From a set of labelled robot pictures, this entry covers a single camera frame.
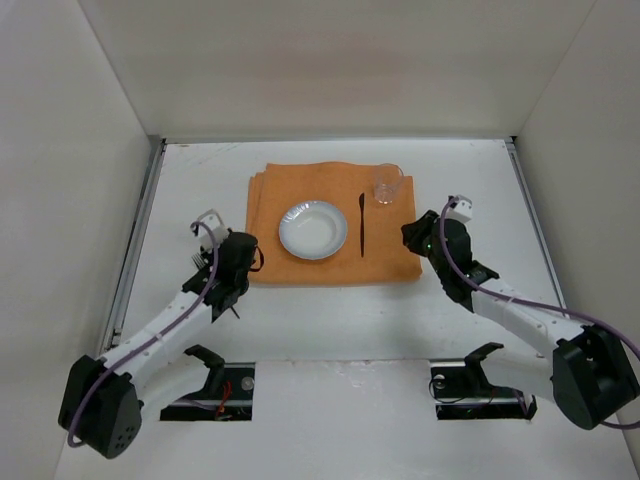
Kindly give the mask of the orange cloth placemat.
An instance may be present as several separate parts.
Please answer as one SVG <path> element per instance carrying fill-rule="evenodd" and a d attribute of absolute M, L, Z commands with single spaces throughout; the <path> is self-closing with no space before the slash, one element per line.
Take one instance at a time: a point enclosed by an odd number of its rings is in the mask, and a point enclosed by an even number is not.
<path fill-rule="evenodd" d="M 279 165 L 269 163 L 249 180 L 245 231 L 258 239 L 265 261 L 250 274 L 254 283 L 288 286 L 338 286 L 411 282 L 422 274 L 421 261 L 403 245 L 401 227 L 416 220 L 414 183 L 406 176 L 396 198 L 382 205 L 374 198 L 374 166 L 345 162 Z M 365 192 L 365 256 L 359 246 L 359 195 Z M 288 253 L 279 224 L 293 206 L 320 200 L 345 216 L 344 246 L 329 258 L 310 261 Z"/>

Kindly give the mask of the clear plastic cup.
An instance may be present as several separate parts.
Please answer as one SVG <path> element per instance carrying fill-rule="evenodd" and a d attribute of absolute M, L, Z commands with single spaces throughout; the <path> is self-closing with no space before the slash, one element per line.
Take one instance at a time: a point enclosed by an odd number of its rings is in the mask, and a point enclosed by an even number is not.
<path fill-rule="evenodd" d="M 400 166 L 384 163 L 374 168 L 374 198 L 382 205 L 391 204 L 404 183 L 404 172 Z"/>

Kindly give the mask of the black plastic knife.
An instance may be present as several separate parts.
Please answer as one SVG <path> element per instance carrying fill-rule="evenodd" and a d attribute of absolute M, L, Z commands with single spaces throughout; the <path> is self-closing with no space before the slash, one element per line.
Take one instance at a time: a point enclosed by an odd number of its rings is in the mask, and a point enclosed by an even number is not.
<path fill-rule="evenodd" d="M 359 246 L 360 246 L 360 256 L 364 258 L 365 256 L 365 205 L 366 205 L 366 194 L 362 192 L 358 198 L 359 203 L 359 213 L 360 213 L 360 226 L 359 226 Z"/>

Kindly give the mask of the white bowl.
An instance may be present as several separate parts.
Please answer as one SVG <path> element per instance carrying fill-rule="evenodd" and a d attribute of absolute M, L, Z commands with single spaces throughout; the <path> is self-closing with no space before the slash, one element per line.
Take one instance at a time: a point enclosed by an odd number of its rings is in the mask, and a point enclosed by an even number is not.
<path fill-rule="evenodd" d="M 282 217 L 278 236 L 291 255 L 318 261 L 336 254 L 345 244 L 348 224 L 334 205 L 318 200 L 291 207 Z"/>

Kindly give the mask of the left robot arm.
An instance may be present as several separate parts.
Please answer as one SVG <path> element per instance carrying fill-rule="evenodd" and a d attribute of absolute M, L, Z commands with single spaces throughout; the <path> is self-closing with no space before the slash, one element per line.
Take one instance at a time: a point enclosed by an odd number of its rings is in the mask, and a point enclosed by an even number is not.
<path fill-rule="evenodd" d="M 144 420 L 183 397 L 221 389 L 225 361 L 199 340 L 247 292 L 264 256 L 248 233 L 207 234 L 212 245 L 201 251 L 197 273 L 155 319 L 100 357 L 84 355 L 72 365 L 58 416 L 70 447 L 113 459 Z"/>

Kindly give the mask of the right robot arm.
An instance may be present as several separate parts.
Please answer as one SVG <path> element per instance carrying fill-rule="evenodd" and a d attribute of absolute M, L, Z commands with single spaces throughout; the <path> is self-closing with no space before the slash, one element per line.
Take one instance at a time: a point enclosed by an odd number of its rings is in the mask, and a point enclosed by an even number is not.
<path fill-rule="evenodd" d="M 531 357 L 489 342 L 468 354 L 465 372 L 476 391 L 514 388 L 553 402 L 574 425 L 592 430 L 639 396 L 626 354 L 630 341 L 595 319 L 527 300 L 472 256 L 466 226 L 427 211 L 401 228 L 404 246 L 425 257 L 446 295 L 528 344 Z"/>

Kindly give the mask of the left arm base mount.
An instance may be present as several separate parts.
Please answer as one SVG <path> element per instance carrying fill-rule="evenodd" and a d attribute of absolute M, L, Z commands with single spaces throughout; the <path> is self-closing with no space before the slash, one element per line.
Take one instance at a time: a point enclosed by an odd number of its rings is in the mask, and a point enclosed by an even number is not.
<path fill-rule="evenodd" d="M 229 363 L 222 374 L 210 374 L 202 389 L 164 408 L 164 422 L 245 422 L 253 416 L 255 363 Z"/>

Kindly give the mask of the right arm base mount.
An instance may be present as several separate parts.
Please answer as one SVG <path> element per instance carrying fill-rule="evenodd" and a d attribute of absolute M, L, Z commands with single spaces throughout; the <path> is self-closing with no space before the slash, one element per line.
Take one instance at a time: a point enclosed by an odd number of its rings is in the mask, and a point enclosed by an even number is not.
<path fill-rule="evenodd" d="M 479 367 L 463 360 L 432 362 L 430 373 L 428 390 L 438 420 L 530 421 L 537 413 L 534 396 L 490 384 Z"/>

